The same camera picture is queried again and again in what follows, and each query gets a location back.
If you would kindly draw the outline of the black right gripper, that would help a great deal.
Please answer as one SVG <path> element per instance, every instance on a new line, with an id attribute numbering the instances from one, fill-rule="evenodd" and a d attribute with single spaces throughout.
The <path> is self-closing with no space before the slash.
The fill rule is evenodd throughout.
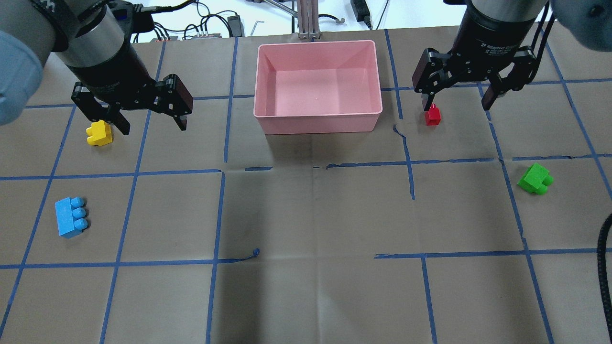
<path id="1" fill-rule="evenodd" d="M 538 15 L 537 0 L 459 0 L 466 10 L 449 53 L 423 50 L 413 72 L 413 88 L 429 111 L 435 94 L 457 83 L 484 81 L 485 111 L 508 91 L 520 91 L 531 80 L 537 61 L 532 48 L 520 44 Z M 499 72 L 511 65 L 507 76 Z"/>

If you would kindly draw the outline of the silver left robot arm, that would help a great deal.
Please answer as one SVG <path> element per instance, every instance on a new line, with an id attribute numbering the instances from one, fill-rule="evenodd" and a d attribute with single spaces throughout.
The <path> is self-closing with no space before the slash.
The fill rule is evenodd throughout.
<path id="1" fill-rule="evenodd" d="M 71 100 L 90 122 L 129 135 L 122 111 L 146 109 L 172 117 L 185 131 L 193 97 L 175 74 L 150 76 L 131 37 L 151 32 L 153 14 L 191 4 L 143 7 L 126 0 L 3 0 L 1 2 L 1 124 L 17 119 L 39 89 L 56 54 L 77 77 Z"/>

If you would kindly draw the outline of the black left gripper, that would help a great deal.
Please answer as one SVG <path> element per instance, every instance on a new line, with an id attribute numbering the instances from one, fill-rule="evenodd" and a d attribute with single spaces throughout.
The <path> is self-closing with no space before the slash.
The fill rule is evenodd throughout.
<path id="1" fill-rule="evenodd" d="M 78 78 L 71 100 L 90 122 L 102 120 L 129 135 L 131 124 L 121 108 L 146 108 L 170 116 L 186 131 L 192 94 L 177 74 L 155 83 L 110 10 L 94 15 L 57 56 Z"/>

